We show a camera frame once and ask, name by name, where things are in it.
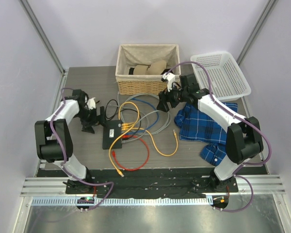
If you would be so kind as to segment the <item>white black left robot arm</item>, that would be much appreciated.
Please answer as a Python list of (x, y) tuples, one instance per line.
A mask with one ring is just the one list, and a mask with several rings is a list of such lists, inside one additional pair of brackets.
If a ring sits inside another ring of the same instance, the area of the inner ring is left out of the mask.
[(89, 169), (74, 155), (69, 123), (74, 118), (81, 122), (81, 131), (95, 133), (94, 127), (106, 123), (105, 107), (97, 110), (98, 101), (81, 89), (73, 89), (70, 96), (62, 97), (59, 107), (45, 120), (34, 125), (37, 156), (59, 167), (67, 176), (67, 185), (76, 185), (84, 194), (93, 190), (94, 182)]

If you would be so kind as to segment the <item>black network switch box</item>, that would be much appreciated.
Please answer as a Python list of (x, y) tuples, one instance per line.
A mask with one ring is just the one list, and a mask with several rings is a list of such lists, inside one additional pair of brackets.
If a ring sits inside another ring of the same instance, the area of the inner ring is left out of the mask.
[(108, 150), (114, 140), (121, 135), (121, 125), (121, 120), (111, 120), (106, 122), (105, 126), (103, 127), (103, 150)]

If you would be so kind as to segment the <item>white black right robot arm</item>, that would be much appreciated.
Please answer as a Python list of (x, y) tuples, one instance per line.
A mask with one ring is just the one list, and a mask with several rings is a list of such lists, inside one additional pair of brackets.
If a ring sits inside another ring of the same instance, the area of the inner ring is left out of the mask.
[(210, 188), (222, 191), (247, 161), (263, 151), (259, 121), (230, 110), (209, 89), (201, 89), (193, 74), (181, 76), (180, 83), (176, 83), (172, 73), (164, 73), (161, 80), (167, 88), (159, 93), (157, 110), (168, 112), (185, 102), (207, 114), (226, 132), (226, 156), (209, 177)]

